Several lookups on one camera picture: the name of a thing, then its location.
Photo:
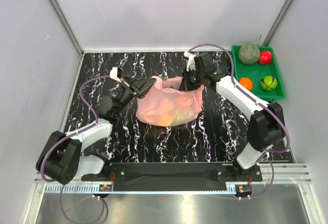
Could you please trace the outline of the pink plastic bag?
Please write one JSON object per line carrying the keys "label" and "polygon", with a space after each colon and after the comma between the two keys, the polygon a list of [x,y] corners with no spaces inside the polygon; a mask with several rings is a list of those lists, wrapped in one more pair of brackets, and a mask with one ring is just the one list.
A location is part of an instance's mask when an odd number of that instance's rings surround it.
{"label": "pink plastic bag", "polygon": [[161,79],[156,82],[144,98],[137,99],[136,117],[143,123],[172,127],[189,123],[202,111],[204,86],[194,91],[180,91],[182,77]]}

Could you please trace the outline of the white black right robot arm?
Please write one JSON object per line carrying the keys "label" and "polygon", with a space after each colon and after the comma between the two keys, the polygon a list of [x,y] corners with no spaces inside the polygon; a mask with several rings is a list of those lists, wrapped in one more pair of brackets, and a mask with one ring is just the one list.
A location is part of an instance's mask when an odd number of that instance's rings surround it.
{"label": "white black right robot arm", "polygon": [[244,181],[251,170],[274,144],[287,136],[282,106],[269,104],[243,87],[229,72],[218,73],[208,53],[199,55],[186,51],[187,66],[182,73],[179,89],[194,91],[200,86],[210,87],[232,102],[248,119],[247,144],[233,160],[231,172]]}

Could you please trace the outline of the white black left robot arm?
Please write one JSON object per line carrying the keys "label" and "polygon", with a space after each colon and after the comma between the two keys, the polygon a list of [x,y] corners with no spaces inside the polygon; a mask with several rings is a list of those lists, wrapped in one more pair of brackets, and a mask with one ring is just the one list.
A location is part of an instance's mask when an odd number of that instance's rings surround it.
{"label": "white black left robot arm", "polygon": [[135,98],[144,98],[155,84],[155,78],[117,78],[121,90],[116,97],[102,95],[95,121],[77,130],[53,132],[36,163],[36,169],[46,182],[68,184],[76,176],[93,174],[98,180],[110,177],[111,169],[103,156],[81,156],[85,148],[111,135],[119,114]]}

